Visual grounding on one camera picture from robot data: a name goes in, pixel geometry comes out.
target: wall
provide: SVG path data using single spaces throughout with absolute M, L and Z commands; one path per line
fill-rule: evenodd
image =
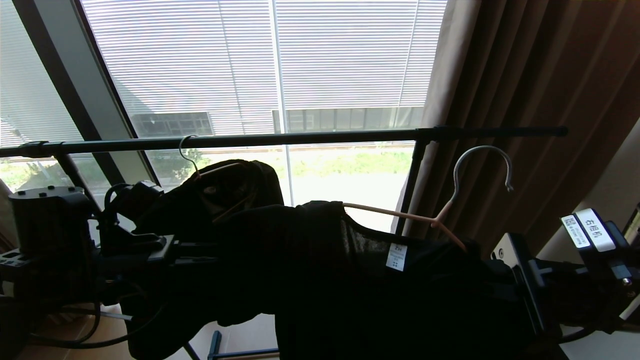
M 640 202 L 640 120 L 627 136 L 597 184 L 576 210 L 594 208 L 603 220 L 612 220 L 618 228 L 627 223 Z M 538 257 L 554 261 L 581 262 L 577 249 L 564 228 L 540 251 Z M 562 345 L 571 360 L 638 359 L 640 334 L 596 332 L 584 339 Z

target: black t-shirt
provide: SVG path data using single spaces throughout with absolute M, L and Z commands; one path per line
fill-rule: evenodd
M 172 354 L 207 322 L 259 313 L 275 314 L 281 359 L 509 359 L 531 340 L 508 266 L 367 229 L 340 202 L 249 209 L 209 231 L 219 261 L 193 274 L 201 295 L 170 302 L 153 333 L 133 341 L 137 354 Z M 406 247 L 402 271 L 387 266 L 394 244 Z

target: floor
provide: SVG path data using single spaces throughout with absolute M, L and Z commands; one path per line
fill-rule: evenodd
M 105 308 L 106 311 L 119 313 L 119 306 L 111 306 Z M 80 334 L 86 332 L 92 325 L 93 320 L 88 316 L 77 319 L 71 323 L 59 325 L 50 329 L 43 330 L 42 334 L 46 336 L 74 339 Z M 200 330 L 200 332 L 189 342 L 198 357 L 202 360 L 207 359 L 209 347 L 211 346 L 211 338 L 213 332 L 218 330 L 222 333 L 222 342 L 220 344 L 220 352 L 238 352 L 247 350 L 260 350 L 263 348 L 276 348 L 276 334 L 274 331 L 273 316 L 259 315 L 249 322 L 231 327 L 220 327 L 216 323 L 210 323 Z M 126 334 L 123 320 L 114 318 L 103 318 L 100 320 L 100 327 L 93 335 L 90 342 L 105 341 L 117 338 Z M 132 359 L 129 355 L 127 343 L 119 343 L 106 348 L 90 349 L 90 350 L 67 350 L 62 348 L 49 347 L 26 347 L 18 360 L 113 360 L 113 359 Z M 182 348 L 169 360 L 189 360 L 189 356 Z M 264 357 L 263 359 L 278 359 L 277 357 Z

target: metal hanger hook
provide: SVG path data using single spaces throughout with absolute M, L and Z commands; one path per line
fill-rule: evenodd
M 190 163 L 193 164 L 193 167 L 195 167 L 195 169 L 196 169 L 197 176 L 200 177 L 200 171 L 198 170 L 198 165 L 196 165 L 196 162 L 193 161 L 193 159 L 187 158 L 182 153 L 182 144 L 184 143 L 184 141 L 187 140 L 188 138 L 196 138 L 196 137 L 198 137 L 198 135 L 187 135 L 184 138 L 182 138 L 182 140 L 180 140 L 180 144 L 178 144 L 178 151 L 180 152 L 180 156 L 182 156 L 183 159 L 185 159 L 186 161 L 189 161 Z
M 456 166 L 453 168 L 454 190 L 453 190 L 453 195 L 451 195 L 451 199 L 449 200 L 450 203 L 453 203 L 456 200 L 456 197 L 458 196 L 458 192 L 460 192 L 459 190 L 460 176 L 458 175 L 458 172 L 460 171 L 460 164 L 462 164 L 462 160 L 464 160 L 472 152 L 481 150 L 481 149 L 489 149 L 489 150 L 497 151 L 500 155 L 502 155 L 502 157 L 504 158 L 504 161 L 507 163 L 507 178 L 504 180 L 504 186 L 507 187 L 508 192 L 513 191 L 513 186 L 511 185 L 511 175 L 513 174 L 513 164 L 511 163 L 511 158 L 509 157 L 509 155 L 507 155 L 506 152 L 504 152 L 502 149 L 498 147 L 495 147 L 492 145 L 480 145 L 480 146 L 472 147 L 471 149 L 465 151 L 458 158 L 458 161 L 456 162 Z

